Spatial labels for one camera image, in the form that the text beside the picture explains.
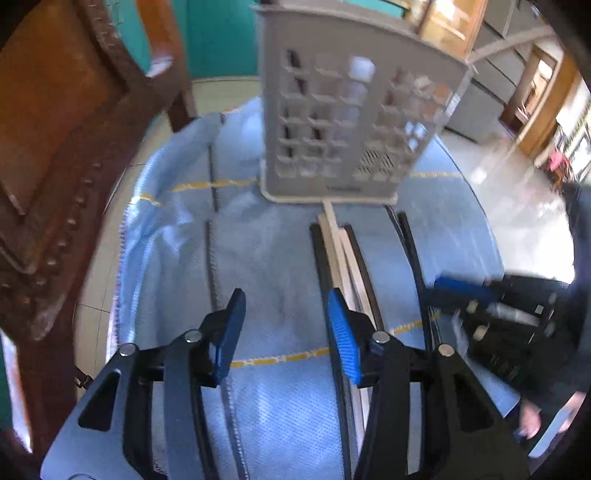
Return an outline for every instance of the blue gripper pad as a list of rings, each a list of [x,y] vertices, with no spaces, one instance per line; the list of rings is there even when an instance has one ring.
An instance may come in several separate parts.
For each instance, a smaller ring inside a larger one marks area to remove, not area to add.
[[[487,306],[500,300],[499,294],[489,287],[451,277],[442,276],[437,278],[433,284],[433,288],[436,290],[451,290],[462,293]]]
[[[237,288],[232,293],[225,314],[227,315],[226,329],[216,348],[215,368],[213,371],[213,378],[218,385],[230,371],[230,364],[236,351],[236,344],[246,315],[246,295],[241,289]]]
[[[329,320],[339,350],[343,372],[358,387],[369,386],[368,372],[362,368],[363,356],[367,350],[367,343],[375,332],[369,317],[363,313],[349,310],[342,293],[333,288],[328,301]]]

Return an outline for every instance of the gray plastic basket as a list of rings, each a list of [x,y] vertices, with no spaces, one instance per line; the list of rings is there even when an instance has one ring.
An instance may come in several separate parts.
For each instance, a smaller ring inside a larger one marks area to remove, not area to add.
[[[473,67],[397,18],[337,1],[255,7],[275,202],[393,203]]]

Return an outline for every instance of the wooden stick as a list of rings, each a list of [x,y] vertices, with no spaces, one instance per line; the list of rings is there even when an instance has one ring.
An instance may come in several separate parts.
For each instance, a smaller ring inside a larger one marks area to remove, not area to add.
[[[340,277],[340,269],[338,266],[337,260],[337,253],[336,250],[339,247],[340,243],[335,245],[333,241],[333,236],[331,234],[331,228],[329,225],[329,221],[326,217],[325,213],[321,213],[318,215],[318,224],[320,225],[320,230],[322,232],[322,240],[324,240],[324,248],[326,249],[326,256],[329,260],[329,268],[330,268],[330,276],[332,278],[332,283],[335,287],[340,287],[342,289],[343,281]],[[346,283],[349,283],[350,289],[350,280],[347,276]],[[345,302],[347,306],[351,308],[351,304],[349,303],[352,298],[347,298],[345,291],[343,291],[343,297],[345,297]],[[351,393],[351,406],[353,410],[353,423],[355,424],[355,438],[357,443],[357,450],[361,453],[361,446],[363,445],[363,437],[365,436],[365,426],[367,425],[367,414],[369,414],[369,397],[367,393],[367,389],[358,389],[355,385],[349,382],[349,389]]]
[[[378,330],[374,320],[374,313],[372,312],[371,305],[369,303],[369,297],[367,291],[365,290],[365,284],[363,283],[363,277],[361,276],[361,270],[359,269],[359,264],[357,263],[355,253],[353,252],[353,247],[351,246],[351,240],[349,239],[349,235],[347,235],[347,231],[344,228],[339,228],[339,239],[343,245],[343,252],[345,253],[345,259],[347,260],[347,266],[349,267],[349,272],[351,273],[353,288],[357,294],[361,311],[369,317],[371,323],[374,324],[374,328]]]
[[[484,47],[481,47],[478,50],[473,51],[468,57],[468,63],[474,63],[478,60],[485,59],[487,57],[496,55],[505,50],[509,50],[510,48],[518,47],[525,43],[531,43],[536,40],[541,40],[543,38],[551,38],[555,36],[556,33],[554,33],[554,30],[552,30],[552,27],[549,25],[545,25],[543,27],[535,27],[530,30],[525,30],[514,35],[510,35],[507,38],[503,38],[501,40],[494,41],[493,43],[489,43],[488,45],[485,45]]]
[[[343,246],[339,238],[339,226],[336,222],[335,211],[333,210],[332,203],[325,200],[323,203],[324,214],[328,221],[330,229],[330,240],[335,249],[337,267],[340,275],[340,287],[343,290],[343,297],[350,309],[355,308],[355,298],[353,297],[353,289],[351,288],[351,280],[349,278],[349,271],[347,270],[347,260],[345,259],[345,253],[343,252]]]

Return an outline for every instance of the light blue fabric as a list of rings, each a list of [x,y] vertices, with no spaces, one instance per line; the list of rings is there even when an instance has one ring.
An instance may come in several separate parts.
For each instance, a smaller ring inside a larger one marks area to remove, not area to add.
[[[262,105],[254,99],[238,112],[194,121],[150,159],[122,228],[120,342],[142,349],[165,345],[223,307],[240,287],[247,307],[235,360],[281,359],[326,348],[309,234],[321,207],[271,203],[255,182],[215,191],[198,185],[254,179],[263,152]],[[441,273],[475,279],[502,275],[484,212],[439,139],[414,170],[433,171],[452,175],[407,178],[396,207],[408,214],[426,281]],[[386,327],[419,320],[410,266],[385,209],[339,205],[335,211],[338,222],[355,231]],[[451,321],[441,319],[440,326],[445,340],[456,345]],[[420,328],[399,338],[423,345]],[[502,413],[515,405],[515,392],[484,369],[477,374]],[[204,394],[222,478],[238,478],[237,463],[257,480],[343,477],[326,354],[233,368],[225,388],[232,424],[226,422],[220,389]],[[411,423],[418,432],[420,419]],[[228,431],[239,444],[234,455]],[[155,435],[155,441],[161,439]]]

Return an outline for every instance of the white floor tile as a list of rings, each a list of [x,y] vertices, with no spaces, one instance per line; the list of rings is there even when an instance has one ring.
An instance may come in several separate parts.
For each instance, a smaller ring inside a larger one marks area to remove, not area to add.
[[[441,140],[478,197],[507,271],[571,282],[573,243],[563,199],[499,128],[479,145],[450,131]]]
[[[102,313],[79,304],[74,317],[74,361],[80,370],[93,378],[96,375],[96,344]]]
[[[82,295],[78,303],[86,307],[102,309],[108,287],[109,273],[113,262],[118,259],[119,245],[101,242],[90,263]]]
[[[259,80],[219,80],[193,84],[193,96],[199,116],[232,110],[260,95]]]
[[[100,313],[99,330],[96,341],[95,372],[98,373],[106,364],[107,332],[109,330],[109,313]]]
[[[130,165],[145,165],[150,157],[173,136],[170,122],[166,114],[160,115],[148,130],[138,154]]]
[[[101,306],[101,310],[104,312],[111,311],[111,305],[113,304],[113,295],[115,294],[115,287],[117,286],[117,272],[119,270],[119,253],[117,253],[111,263],[111,270],[109,277],[107,278],[105,288],[105,298]]]
[[[105,212],[101,232],[102,241],[119,242],[119,226],[123,220],[125,209],[134,194],[135,182],[143,168],[142,165],[134,165],[125,170],[117,191]]]

